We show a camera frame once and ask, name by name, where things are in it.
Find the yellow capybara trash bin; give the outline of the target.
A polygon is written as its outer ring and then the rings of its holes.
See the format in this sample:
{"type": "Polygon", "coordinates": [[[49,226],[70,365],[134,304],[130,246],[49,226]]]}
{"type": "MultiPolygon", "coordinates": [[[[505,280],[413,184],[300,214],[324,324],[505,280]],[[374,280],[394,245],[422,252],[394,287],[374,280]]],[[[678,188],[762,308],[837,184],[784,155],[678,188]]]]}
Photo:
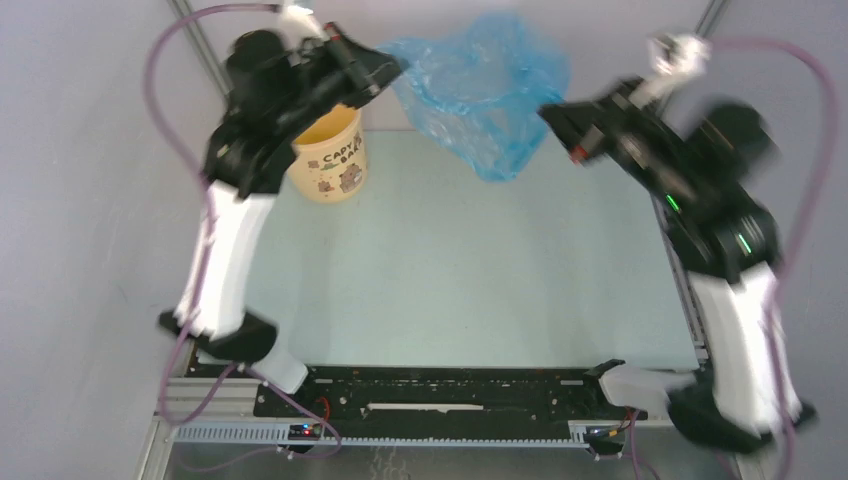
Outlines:
{"type": "Polygon", "coordinates": [[[294,142],[296,161],[286,179],[306,199],[331,204],[355,195],[368,175],[362,115],[338,105],[294,142]]]}

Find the blue plastic trash bag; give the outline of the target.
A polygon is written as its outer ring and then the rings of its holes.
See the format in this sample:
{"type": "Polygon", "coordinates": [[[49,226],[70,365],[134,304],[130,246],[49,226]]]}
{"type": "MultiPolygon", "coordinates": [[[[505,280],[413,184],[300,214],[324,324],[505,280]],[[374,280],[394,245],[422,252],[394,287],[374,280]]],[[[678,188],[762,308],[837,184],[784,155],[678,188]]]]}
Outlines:
{"type": "Polygon", "coordinates": [[[409,123],[487,182],[526,167],[549,133],[538,109],[562,102],[570,81],[566,54],[513,12],[378,49],[408,64],[392,87],[409,123]]]}

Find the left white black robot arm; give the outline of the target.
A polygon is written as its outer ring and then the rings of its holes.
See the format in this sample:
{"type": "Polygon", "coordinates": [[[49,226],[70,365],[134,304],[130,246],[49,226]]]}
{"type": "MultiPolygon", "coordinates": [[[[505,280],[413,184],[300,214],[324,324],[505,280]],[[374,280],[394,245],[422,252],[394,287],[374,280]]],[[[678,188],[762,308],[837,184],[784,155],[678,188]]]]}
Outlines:
{"type": "Polygon", "coordinates": [[[289,170],[309,172],[319,195],[350,194],[366,176],[359,111],[406,70],[334,23],[324,38],[286,46],[271,30],[238,38],[225,63],[232,86],[200,170],[207,209],[189,281],[162,327],[186,333],[207,355],[245,364],[278,387],[292,416],[316,403],[308,370],[276,324],[245,303],[254,254],[289,170]]]}

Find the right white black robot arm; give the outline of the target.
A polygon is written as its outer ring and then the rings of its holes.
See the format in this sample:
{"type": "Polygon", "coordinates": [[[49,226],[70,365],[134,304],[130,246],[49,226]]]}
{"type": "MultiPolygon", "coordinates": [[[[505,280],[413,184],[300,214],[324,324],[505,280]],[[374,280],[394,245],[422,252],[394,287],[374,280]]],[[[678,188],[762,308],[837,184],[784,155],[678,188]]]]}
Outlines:
{"type": "Polygon", "coordinates": [[[670,373],[610,360],[591,371],[581,402],[596,418],[619,407],[663,413],[696,445],[753,454],[784,425],[816,415],[794,391],[779,315],[767,304],[781,263],[778,227],[742,184],[773,142],[759,112],[736,100],[713,103],[680,136],[653,103],[638,104],[642,83],[622,80],[592,100],[548,103],[538,113],[573,162],[608,157],[661,203],[708,365],[670,373]]]}

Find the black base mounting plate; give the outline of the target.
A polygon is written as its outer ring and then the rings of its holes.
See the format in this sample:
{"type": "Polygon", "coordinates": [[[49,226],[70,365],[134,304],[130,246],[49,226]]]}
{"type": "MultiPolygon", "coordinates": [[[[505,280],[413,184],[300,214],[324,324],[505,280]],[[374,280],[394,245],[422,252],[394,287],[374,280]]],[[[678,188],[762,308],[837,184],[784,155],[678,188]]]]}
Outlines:
{"type": "Polygon", "coordinates": [[[625,407],[602,396],[586,369],[312,366],[287,402],[259,387],[259,418],[299,416],[303,406],[342,437],[570,439],[572,427],[609,429],[625,407]]]}

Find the right small circuit board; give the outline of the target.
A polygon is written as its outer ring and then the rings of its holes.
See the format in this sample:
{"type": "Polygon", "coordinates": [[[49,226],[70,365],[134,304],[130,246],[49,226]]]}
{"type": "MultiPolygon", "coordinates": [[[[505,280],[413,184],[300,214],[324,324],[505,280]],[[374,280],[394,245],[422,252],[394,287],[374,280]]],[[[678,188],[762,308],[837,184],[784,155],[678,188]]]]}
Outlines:
{"type": "Polygon", "coordinates": [[[608,442],[611,438],[615,438],[625,432],[626,429],[620,428],[590,429],[584,434],[584,440],[587,443],[608,442]]]}

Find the small circuit board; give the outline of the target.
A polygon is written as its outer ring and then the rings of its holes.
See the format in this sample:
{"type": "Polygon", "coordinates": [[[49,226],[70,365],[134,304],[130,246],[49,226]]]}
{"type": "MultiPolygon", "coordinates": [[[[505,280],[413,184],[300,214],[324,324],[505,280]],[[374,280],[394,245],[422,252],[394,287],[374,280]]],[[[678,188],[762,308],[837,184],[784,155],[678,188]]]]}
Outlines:
{"type": "Polygon", "coordinates": [[[587,443],[608,442],[611,438],[615,438],[625,432],[626,429],[620,428],[590,429],[584,434],[584,440],[587,443]]]}
{"type": "Polygon", "coordinates": [[[322,438],[322,430],[309,425],[292,425],[287,433],[289,441],[316,441],[322,438]]]}

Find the left small circuit board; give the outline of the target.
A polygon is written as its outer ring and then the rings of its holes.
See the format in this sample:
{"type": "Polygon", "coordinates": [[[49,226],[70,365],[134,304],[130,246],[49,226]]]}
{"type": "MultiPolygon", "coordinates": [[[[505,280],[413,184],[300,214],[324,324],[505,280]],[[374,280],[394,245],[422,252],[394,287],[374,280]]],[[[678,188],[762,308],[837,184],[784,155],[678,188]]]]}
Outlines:
{"type": "Polygon", "coordinates": [[[322,430],[309,425],[292,425],[287,433],[289,441],[316,441],[322,438],[322,430]]]}

